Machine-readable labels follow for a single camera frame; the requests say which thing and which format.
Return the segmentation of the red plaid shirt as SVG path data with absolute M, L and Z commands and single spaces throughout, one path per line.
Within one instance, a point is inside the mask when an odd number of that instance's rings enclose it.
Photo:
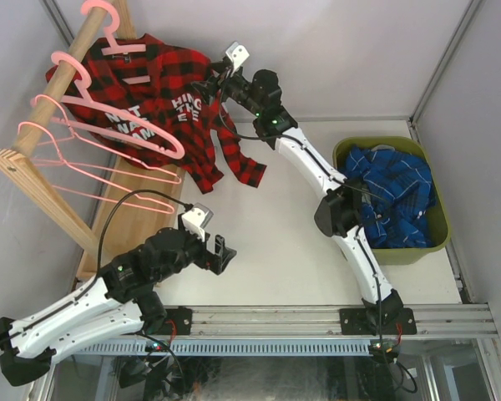
M 129 163 L 139 168 L 178 165 L 189 173 L 204 194 L 211 192 L 222 177 L 215 161 L 212 135 L 216 134 L 226 164 L 235 178 L 258 187 L 266 166 L 245 156 L 235 126 L 217 103 L 207 104 L 192 84 L 212 77 L 210 59 L 197 50 L 170 45 L 145 34 L 135 39 L 143 52 L 105 55 L 106 38 L 98 38 L 83 58 L 89 73 L 91 98 L 123 109 L 173 135 L 185 155 L 173 160 L 145 147 L 93 137 L 104 146 L 129 155 Z

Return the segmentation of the pink plastic hanger blue shirt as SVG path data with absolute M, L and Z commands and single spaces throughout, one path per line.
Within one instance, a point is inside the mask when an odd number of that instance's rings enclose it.
M 77 106 L 82 106 L 91 110 L 96 110 L 103 112 L 105 114 L 110 114 L 112 117 L 117 117 L 121 122 L 127 121 L 136 124 L 140 129 L 145 129 L 150 131 L 152 134 L 163 138 L 166 142 L 170 143 L 170 148 L 165 148 L 152 144 L 147 140 L 137 139 L 135 137 L 125 135 L 120 133 L 118 130 L 114 131 L 111 129 L 97 128 L 96 132 L 102 134 L 104 132 L 108 137 L 113 137 L 115 139 L 126 140 L 130 143 L 142 146 L 153 151 L 156 151 L 162 155 L 170 157 L 171 159 L 179 160 L 185 155 L 184 146 L 170 133 L 161 129 L 160 127 L 150 123 L 148 120 L 140 118 L 135 114 L 131 114 L 129 111 L 124 109 L 117 109 L 115 107 L 94 101 L 88 91 L 89 86 L 92 83 L 92 79 L 86 70 L 86 68 L 73 56 L 62 51 L 56 51 L 51 55 L 52 62 L 59 66 L 61 63 L 66 63 L 68 66 L 73 67 L 73 69 L 79 74 L 80 79 L 74 81 L 74 84 L 78 90 L 79 97 L 73 97 L 64 95 L 62 97 L 62 102 L 65 104 L 74 104 Z

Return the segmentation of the blue plaid shirt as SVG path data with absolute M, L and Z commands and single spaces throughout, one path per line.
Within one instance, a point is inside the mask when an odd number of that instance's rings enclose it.
M 436 204 L 426 161 L 390 145 L 353 145 L 341 169 L 362 184 L 362 222 L 374 249 L 433 246 L 427 211 Z

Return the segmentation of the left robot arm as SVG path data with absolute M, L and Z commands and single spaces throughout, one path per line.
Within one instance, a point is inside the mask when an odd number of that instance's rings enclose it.
M 154 285 L 195 265 L 220 275 L 235 250 L 215 237 L 163 228 L 144 244 L 115 257 L 80 288 L 27 317 L 0 318 L 0 369 L 19 387 L 94 343 L 121 334 L 163 330 L 167 313 Z

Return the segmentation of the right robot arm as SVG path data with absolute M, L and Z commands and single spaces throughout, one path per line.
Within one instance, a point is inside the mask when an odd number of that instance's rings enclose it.
M 315 149 L 281 102 L 277 74 L 262 69 L 247 80 L 222 63 L 216 74 L 192 86 L 207 104 L 234 100 L 254 115 L 255 140 L 267 143 L 305 177 L 320 203 L 314 214 L 319 231 L 342 251 L 357 279 L 365 308 L 365 325 L 377 335 L 396 326 L 403 309 L 397 290 L 383 274 L 362 223 L 362 197 L 367 191 L 349 180 Z

